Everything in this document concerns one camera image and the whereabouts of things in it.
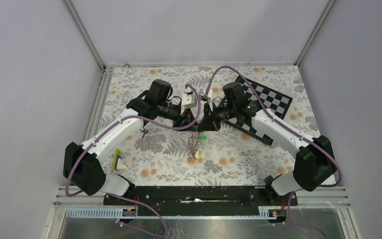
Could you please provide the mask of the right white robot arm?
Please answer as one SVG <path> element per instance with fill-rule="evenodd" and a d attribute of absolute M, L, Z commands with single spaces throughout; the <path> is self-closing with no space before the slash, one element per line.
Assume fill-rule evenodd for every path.
<path fill-rule="evenodd" d="M 205 103 L 199 131 L 218 131 L 221 122 L 236 119 L 262 131 L 295 159 L 293 171 L 278 176 L 271 182 L 271 188 L 266 190 L 268 203 L 278 205 L 285 199 L 285 194 L 293 191 L 313 191 L 322 187 L 327 178 L 341 171 L 327 137 L 313 137 L 297 131 L 267 108 L 256 91 L 253 91 L 256 99 L 252 101 L 238 82 L 226 84 L 223 90 L 226 103 L 221 106 L 216 106 L 207 94 L 201 96 Z"/>

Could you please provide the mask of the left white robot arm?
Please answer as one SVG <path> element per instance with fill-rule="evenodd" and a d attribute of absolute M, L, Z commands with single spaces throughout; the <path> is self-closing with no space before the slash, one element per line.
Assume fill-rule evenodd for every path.
<path fill-rule="evenodd" d="M 130 204 L 134 200 L 132 184 L 120 175 L 107 175 L 102 164 L 128 136 L 143 130 L 148 123 L 176 131 L 194 126 L 197 119 L 183 126 L 163 125 L 155 120 L 162 117 L 178 122 L 187 115 L 187 109 L 201 109 L 198 91 L 190 84 L 186 84 L 186 88 L 189 92 L 181 97 L 180 104 L 173 105 L 170 99 L 172 85 L 160 79 L 154 80 L 148 90 L 133 98 L 120 116 L 101 132 L 81 144 L 70 143 L 65 149 L 63 167 L 63 175 L 67 179 L 66 196 L 80 193 L 91 196 L 103 192 L 115 194 L 121 204 Z"/>

